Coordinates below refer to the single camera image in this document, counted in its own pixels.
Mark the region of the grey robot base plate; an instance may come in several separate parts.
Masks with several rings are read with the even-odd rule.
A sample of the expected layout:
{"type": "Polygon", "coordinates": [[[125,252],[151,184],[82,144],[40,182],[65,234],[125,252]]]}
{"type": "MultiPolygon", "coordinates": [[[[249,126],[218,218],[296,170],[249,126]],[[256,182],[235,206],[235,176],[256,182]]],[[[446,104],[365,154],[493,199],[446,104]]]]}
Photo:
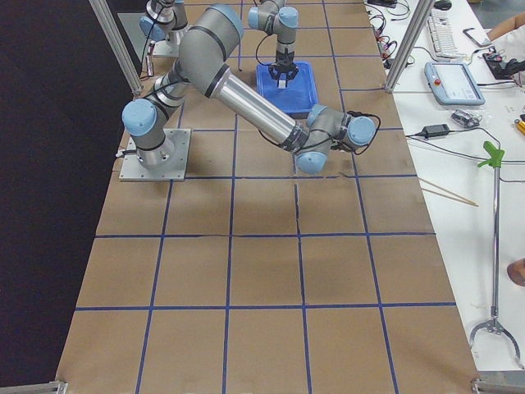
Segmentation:
{"type": "Polygon", "coordinates": [[[165,140],[160,148],[138,149],[130,138],[123,156],[121,181],[184,181],[188,164],[191,129],[165,128],[165,140]]]}

